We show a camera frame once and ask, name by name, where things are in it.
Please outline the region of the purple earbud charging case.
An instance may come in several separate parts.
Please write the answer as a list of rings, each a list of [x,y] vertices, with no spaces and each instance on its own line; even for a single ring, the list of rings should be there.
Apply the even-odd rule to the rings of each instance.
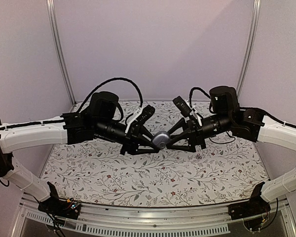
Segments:
[[[163,150],[166,148],[166,145],[170,142],[171,137],[170,134],[166,131],[159,131],[157,132],[153,138],[151,139],[151,142],[157,146],[160,150]]]

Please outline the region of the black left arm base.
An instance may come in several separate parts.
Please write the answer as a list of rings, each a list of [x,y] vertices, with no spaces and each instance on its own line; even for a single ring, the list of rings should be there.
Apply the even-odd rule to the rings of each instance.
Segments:
[[[38,210],[50,215],[77,220],[80,215],[81,201],[73,198],[60,199],[53,184],[47,182],[50,188],[49,198],[38,202]]]

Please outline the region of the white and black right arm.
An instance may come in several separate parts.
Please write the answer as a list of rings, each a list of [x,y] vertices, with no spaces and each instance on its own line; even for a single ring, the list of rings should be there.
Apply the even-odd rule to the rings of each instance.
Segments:
[[[245,108],[238,103],[233,87],[218,86],[207,94],[211,116],[202,117],[190,101],[176,97],[173,102],[183,118],[169,131],[159,132],[153,143],[159,148],[196,152],[206,148],[206,139],[227,133],[232,139],[266,142],[296,151],[296,125],[281,121],[265,110]],[[264,203],[296,190],[296,168],[274,180],[255,179],[255,168],[237,164],[236,170],[224,166],[202,166],[190,181],[199,182],[202,202],[230,201],[246,198],[245,211],[256,215]]]

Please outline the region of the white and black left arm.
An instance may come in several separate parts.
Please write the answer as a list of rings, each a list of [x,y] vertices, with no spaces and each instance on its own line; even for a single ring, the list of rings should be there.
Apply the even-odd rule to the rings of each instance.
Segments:
[[[60,214],[64,207],[55,186],[40,180],[13,160],[13,151],[50,144],[72,145],[100,138],[121,144],[122,155],[158,153],[160,149],[151,141],[153,135],[144,128],[155,109],[152,106],[139,108],[128,124],[122,124],[113,118],[115,111],[121,110],[118,101],[117,95],[102,91],[91,96],[84,110],[28,123],[2,124],[0,120],[0,178],[43,202],[52,214]]]

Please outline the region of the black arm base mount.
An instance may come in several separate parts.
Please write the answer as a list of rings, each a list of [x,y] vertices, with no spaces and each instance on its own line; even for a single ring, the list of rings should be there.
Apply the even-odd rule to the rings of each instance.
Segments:
[[[228,206],[228,214],[232,220],[267,213],[271,210],[269,202],[261,197],[261,190],[264,184],[265,182],[261,182],[254,187],[249,200]]]

